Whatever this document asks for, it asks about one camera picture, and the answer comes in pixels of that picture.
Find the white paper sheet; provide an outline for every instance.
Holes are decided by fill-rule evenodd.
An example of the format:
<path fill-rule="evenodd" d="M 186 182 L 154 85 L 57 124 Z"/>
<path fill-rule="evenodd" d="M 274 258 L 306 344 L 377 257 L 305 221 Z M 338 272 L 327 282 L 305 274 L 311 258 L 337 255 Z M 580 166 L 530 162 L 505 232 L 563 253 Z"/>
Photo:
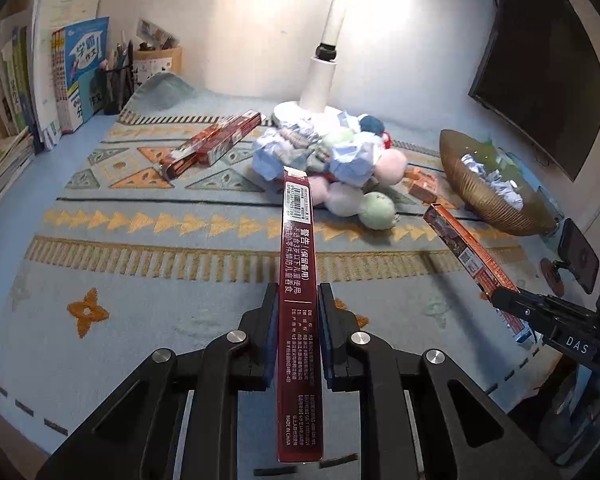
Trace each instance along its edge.
<path fill-rule="evenodd" d="M 29 0 L 32 10 L 33 99 L 38 129 L 51 150 L 60 137 L 56 109 L 52 63 L 51 34 L 72 23 L 96 17 L 99 0 Z"/>

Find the rug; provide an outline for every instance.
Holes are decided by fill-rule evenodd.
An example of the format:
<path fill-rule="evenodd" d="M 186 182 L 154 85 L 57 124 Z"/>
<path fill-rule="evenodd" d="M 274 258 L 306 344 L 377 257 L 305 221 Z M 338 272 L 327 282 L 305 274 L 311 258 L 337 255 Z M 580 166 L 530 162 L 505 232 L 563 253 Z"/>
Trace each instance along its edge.
<path fill-rule="evenodd" d="M 277 280 L 281 189 L 250 167 L 251 143 L 266 125 L 210 168 L 167 182 L 154 167 L 218 117 L 247 108 L 270 116 L 274 105 L 154 76 L 46 212 L 1 312 L 0 392 L 30 424 L 56 435 L 56 447 L 154 349 L 204 348 L 235 329 Z M 413 134 L 391 128 L 411 163 L 444 180 L 430 139 L 417 144 Z M 443 189 L 454 215 L 513 281 L 538 288 L 520 241 L 477 220 Z M 545 370 L 525 366 L 538 346 L 515 343 L 422 220 L 426 205 L 401 184 L 388 192 L 400 212 L 388 233 L 315 210 L 318 278 L 331 282 L 338 304 L 366 330 L 418 354 L 440 348 L 510 409 L 544 379 Z M 507 390 L 514 373 L 523 379 Z M 357 394 L 326 391 L 324 413 L 325 459 L 359 452 Z M 274 424 L 273 388 L 240 394 L 239 478 L 276 466 Z M 357 478 L 358 467 L 315 469 L 307 477 Z"/>

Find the woven bowl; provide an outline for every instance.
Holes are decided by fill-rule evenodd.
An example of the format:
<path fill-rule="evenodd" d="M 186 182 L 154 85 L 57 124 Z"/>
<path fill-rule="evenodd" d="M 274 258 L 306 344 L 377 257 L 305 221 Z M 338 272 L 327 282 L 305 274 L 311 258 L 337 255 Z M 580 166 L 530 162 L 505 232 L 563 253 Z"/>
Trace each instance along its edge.
<path fill-rule="evenodd" d="M 462 163 L 460 158 L 476 152 L 479 146 L 480 142 L 455 130 L 440 132 L 442 167 L 455 192 L 489 224 L 507 234 L 532 236 L 554 229 L 554 218 L 524 180 L 516 182 L 519 184 L 516 191 L 524 202 L 523 208 L 518 211 Z"/>

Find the black mesh pen holder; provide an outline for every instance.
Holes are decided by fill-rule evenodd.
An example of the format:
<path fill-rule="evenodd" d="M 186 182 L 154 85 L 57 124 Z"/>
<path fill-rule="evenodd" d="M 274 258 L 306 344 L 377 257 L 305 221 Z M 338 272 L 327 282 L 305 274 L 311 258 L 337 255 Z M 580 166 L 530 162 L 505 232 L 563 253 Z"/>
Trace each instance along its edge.
<path fill-rule="evenodd" d="M 122 111 L 134 92 L 134 80 L 131 66 L 113 70 L 98 69 L 100 87 L 104 97 L 105 115 L 116 115 Z"/>

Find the plush ball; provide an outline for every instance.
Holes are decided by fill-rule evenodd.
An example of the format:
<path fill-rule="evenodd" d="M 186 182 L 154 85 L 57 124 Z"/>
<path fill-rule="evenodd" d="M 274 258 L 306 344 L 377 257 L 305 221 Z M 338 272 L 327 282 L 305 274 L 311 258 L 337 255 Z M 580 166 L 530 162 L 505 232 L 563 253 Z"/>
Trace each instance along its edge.
<path fill-rule="evenodd" d="M 340 144 L 341 142 L 349 142 L 353 140 L 354 131 L 351 128 L 345 128 L 340 126 L 335 130 L 331 130 L 326 134 L 321 141 L 321 144 L 329 149 L 334 145 Z"/>
<path fill-rule="evenodd" d="M 323 176 L 316 175 L 309 177 L 309 186 L 311 187 L 311 201 L 314 205 L 321 204 L 329 196 L 329 181 Z"/>
<path fill-rule="evenodd" d="M 360 188 L 334 182 L 329 186 L 329 195 L 324 205 L 336 216 L 353 216 L 360 212 L 362 197 Z"/>
<path fill-rule="evenodd" d="M 373 117 L 373 115 L 360 115 L 358 117 L 361 132 L 371 132 L 376 135 L 382 135 L 384 132 L 384 123 Z"/>
<path fill-rule="evenodd" d="M 404 153 L 390 148 L 384 150 L 382 155 L 380 155 L 374 168 L 374 176 L 380 184 L 393 186 L 402 180 L 406 167 L 407 157 L 404 156 Z"/>
<path fill-rule="evenodd" d="M 395 205 L 385 194 L 367 193 L 362 197 L 358 218 L 369 229 L 391 229 L 395 223 Z"/>

